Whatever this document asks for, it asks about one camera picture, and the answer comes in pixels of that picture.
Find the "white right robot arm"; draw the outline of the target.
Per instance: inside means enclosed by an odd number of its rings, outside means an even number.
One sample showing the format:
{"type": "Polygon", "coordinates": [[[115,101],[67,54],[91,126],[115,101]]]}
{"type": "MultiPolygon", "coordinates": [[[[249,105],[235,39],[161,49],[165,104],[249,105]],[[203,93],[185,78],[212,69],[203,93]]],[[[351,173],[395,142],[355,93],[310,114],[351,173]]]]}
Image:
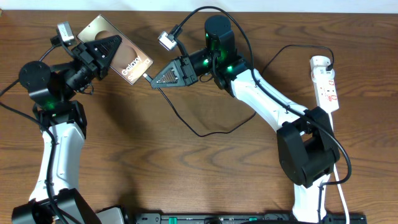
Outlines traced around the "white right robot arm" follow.
{"type": "Polygon", "coordinates": [[[209,17],[205,21],[205,48],[191,54],[178,39],[180,26],[161,33],[159,42],[167,50],[178,47],[181,56],[171,60],[150,84],[158,89],[190,86],[201,75],[211,74],[219,89],[250,106],[276,132],[280,166],[294,183],[294,218],[323,223],[323,191],[340,159],[330,117],[323,108],[309,110],[268,84],[238,53],[231,24],[226,16],[209,17]]]}

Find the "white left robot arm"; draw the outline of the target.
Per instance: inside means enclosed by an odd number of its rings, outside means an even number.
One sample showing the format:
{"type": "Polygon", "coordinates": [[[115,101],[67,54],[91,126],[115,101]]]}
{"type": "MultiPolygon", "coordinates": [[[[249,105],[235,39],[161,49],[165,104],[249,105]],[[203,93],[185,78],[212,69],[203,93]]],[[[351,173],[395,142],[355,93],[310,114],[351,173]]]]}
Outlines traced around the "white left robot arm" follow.
{"type": "Polygon", "coordinates": [[[83,105],[74,100],[93,79],[102,80],[121,45],[113,35],[80,43],[69,51],[72,61],[49,66],[25,64],[19,83],[34,101],[31,120],[44,140],[40,174],[29,201],[12,211],[13,223],[126,223],[120,206],[94,212],[78,191],[80,154],[86,139],[83,105]]]}

